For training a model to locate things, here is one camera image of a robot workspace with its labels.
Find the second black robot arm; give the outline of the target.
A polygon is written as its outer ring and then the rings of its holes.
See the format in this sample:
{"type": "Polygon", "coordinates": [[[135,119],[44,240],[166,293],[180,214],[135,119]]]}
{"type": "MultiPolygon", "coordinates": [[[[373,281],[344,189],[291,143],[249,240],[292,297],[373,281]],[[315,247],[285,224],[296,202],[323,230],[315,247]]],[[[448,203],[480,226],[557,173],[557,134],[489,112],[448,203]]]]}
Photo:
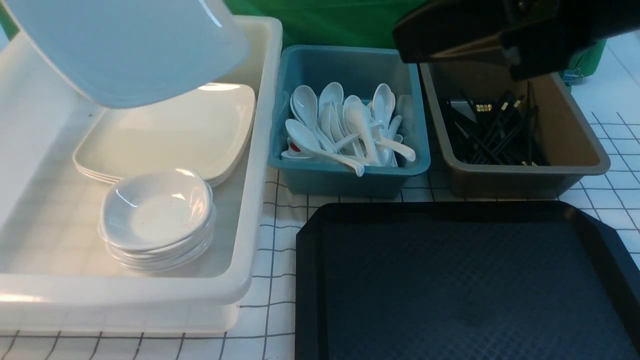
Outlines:
{"type": "Polygon", "coordinates": [[[637,0],[429,0],[391,35],[406,64],[484,62],[522,81],[566,69],[639,22],[637,0]]]}

